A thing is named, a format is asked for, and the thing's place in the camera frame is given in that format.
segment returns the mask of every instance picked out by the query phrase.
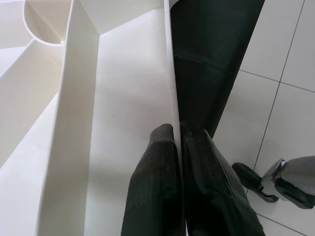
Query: white plastic panel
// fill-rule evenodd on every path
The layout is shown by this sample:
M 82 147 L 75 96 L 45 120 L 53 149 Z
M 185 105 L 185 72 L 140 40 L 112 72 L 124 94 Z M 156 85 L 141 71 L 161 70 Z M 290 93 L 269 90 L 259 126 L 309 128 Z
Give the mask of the white plastic panel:
M 80 0 L 101 35 L 144 13 L 163 7 L 161 0 Z
M 80 1 L 75 0 L 38 236 L 83 235 L 98 39 Z
M 0 168 L 0 235 L 34 236 L 57 95 Z
M 63 47 L 32 41 L 0 78 L 0 167 L 57 93 Z
M 61 44 L 65 41 L 70 7 L 71 0 L 25 0 L 25 26 L 40 42 Z
M 22 54 L 26 47 L 1 48 L 0 49 L 0 77 Z
M 173 123 L 165 37 L 162 8 L 100 37 L 85 236 L 120 235 L 150 132 Z
M 26 46 L 32 39 L 24 27 L 22 1 L 0 1 L 0 49 Z
M 178 0 L 164 0 L 164 17 L 165 17 L 165 38 L 166 38 L 166 77 L 170 86 L 170 102 L 172 107 L 172 125 L 174 129 L 174 141 L 177 147 L 179 164 L 182 166 L 182 145 L 181 129 L 178 113 L 177 90 L 174 70 L 172 29 L 171 29 L 171 7 Z

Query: black cloth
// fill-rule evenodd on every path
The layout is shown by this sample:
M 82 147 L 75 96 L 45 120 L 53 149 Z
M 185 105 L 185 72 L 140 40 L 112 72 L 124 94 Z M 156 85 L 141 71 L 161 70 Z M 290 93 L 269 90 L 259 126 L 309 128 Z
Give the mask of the black cloth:
M 181 125 L 184 201 L 173 129 L 155 129 L 128 189 L 122 236 L 264 236 L 237 175 L 200 126 Z
M 183 202 L 173 127 L 150 135 L 128 189 L 122 236 L 183 236 Z
M 213 137 L 264 0 L 180 0 L 171 26 L 180 120 Z
M 236 173 L 199 125 L 181 124 L 189 236 L 264 236 Z

